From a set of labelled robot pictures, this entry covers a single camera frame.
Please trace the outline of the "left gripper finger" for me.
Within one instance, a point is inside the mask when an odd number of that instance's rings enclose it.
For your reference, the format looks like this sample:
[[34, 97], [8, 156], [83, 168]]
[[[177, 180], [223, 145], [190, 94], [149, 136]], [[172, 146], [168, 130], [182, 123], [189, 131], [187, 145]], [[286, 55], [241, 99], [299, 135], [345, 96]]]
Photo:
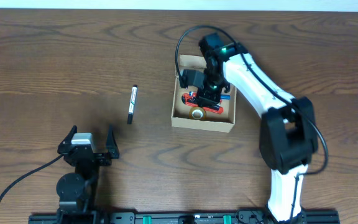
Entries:
[[62, 140], [62, 142], [58, 145], [58, 148], [65, 148], [71, 144], [71, 140], [73, 136], [77, 133], [77, 126], [73, 125], [69, 133], [66, 137]]
[[110, 155], [119, 155], [119, 149], [114, 138], [113, 126], [109, 126], [108, 135], [106, 138], [106, 149]]

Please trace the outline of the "orange utility knife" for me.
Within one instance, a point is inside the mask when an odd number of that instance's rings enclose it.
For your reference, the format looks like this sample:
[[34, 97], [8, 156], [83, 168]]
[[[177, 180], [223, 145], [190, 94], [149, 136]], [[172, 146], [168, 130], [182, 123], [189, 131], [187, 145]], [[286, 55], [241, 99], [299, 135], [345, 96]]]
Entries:
[[[182, 94], [181, 100], [187, 106], [198, 107], [198, 104], [196, 103], [196, 96], [197, 93], [195, 91], [190, 91], [189, 93]], [[204, 106], [203, 109], [216, 114], [222, 114], [224, 112], [223, 107], [219, 103], [212, 106]]]

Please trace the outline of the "blue whiteboard marker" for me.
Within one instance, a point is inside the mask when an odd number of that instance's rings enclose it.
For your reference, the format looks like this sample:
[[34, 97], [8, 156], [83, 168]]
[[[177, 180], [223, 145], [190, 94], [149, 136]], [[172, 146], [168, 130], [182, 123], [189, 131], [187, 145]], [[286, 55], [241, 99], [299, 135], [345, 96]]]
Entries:
[[[196, 96], [197, 96], [197, 92], [196, 91], [190, 91], [189, 92], [189, 95], [191, 96], [191, 97], [193, 97], [193, 98], [196, 98]], [[221, 95], [221, 99], [222, 100], [230, 100], [231, 99], [231, 96], [230, 95]]]

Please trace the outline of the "clear tape roll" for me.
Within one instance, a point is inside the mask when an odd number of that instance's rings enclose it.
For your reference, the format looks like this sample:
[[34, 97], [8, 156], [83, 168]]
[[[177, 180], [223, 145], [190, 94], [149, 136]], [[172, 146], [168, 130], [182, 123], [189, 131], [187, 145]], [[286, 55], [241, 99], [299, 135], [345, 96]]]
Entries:
[[206, 111], [201, 107], [192, 107], [189, 111], [189, 118], [194, 120], [205, 120]]

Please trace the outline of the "cardboard box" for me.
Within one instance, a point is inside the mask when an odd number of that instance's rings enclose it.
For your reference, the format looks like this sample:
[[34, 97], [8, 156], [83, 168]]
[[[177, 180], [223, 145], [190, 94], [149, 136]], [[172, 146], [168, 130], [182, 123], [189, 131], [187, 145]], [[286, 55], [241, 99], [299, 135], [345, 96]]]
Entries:
[[190, 106], [185, 105], [181, 96], [184, 93], [190, 91], [197, 91], [194, 86], [188, 88], [182, 88], [178, 79], [178, 75], [175, 75], [175, 87], [173, 92], [173, 103], [171, 112], [171, 124], [173, 127], [178, 128], [190, 128], [199, 129], [205, 131], [217, 131], [228, 133], [234, 127], [236, 123], [236, 100], [237, 89], [231, 86], [229, 93], [222, 92], [223, 95], [230, 95], [230, 100], [222, 100], [220, 105], [223, 107], [224, 112], [222, 114], [216, 114], [206, 111], [205, 120], [194, 120], [189, 118]]

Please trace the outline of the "black green whiteboard marker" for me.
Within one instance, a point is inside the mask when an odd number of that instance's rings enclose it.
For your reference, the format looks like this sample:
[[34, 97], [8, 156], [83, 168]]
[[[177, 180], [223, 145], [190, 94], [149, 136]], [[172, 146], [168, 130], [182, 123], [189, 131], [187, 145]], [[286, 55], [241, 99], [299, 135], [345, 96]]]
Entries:
[[136, 103], [136, 98], [137, 98], [137, 91], [138, 91], [138, 86], [134, 85], [131, 90], [131, 98], [130, 98], [128, 116], [127, 116], [127, 124], [132, 124], [132, 120], [134, 117], [134, 111], [135, 111], [135, 103]]

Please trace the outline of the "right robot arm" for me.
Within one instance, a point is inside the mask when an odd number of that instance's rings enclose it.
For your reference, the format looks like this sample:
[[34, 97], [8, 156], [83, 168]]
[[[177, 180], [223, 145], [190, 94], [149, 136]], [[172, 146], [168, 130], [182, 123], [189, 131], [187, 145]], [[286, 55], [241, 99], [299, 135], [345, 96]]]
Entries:
[[210, 34], [198, 45], [206, 68], [197, 104], [217, 105], [230, 86], [243, 94], [260, 117], [259, 149], [272, 173], [268, 210], [278, 223], [299, 222], [302, 174], [318, 148], [311, 101], [276, 85], [238, 42]]

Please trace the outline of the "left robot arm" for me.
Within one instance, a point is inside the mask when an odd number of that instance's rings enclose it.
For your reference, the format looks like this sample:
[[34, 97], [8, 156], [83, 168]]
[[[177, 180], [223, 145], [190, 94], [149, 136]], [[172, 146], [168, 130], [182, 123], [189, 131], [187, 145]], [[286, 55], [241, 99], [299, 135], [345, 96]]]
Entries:
[[58, 154], [75, 168], [74, 172], [62, 176], [56, 186], [61, 211], [83, 213], [94, 205], [99, 168], [110, 166], [112, 160], [120, 156], [112, 126], [106, 138], [106, 152], [94, 152], [94, 148], [93, 135], [79, 133], [77, 126], [73, 126], [58, 145]]

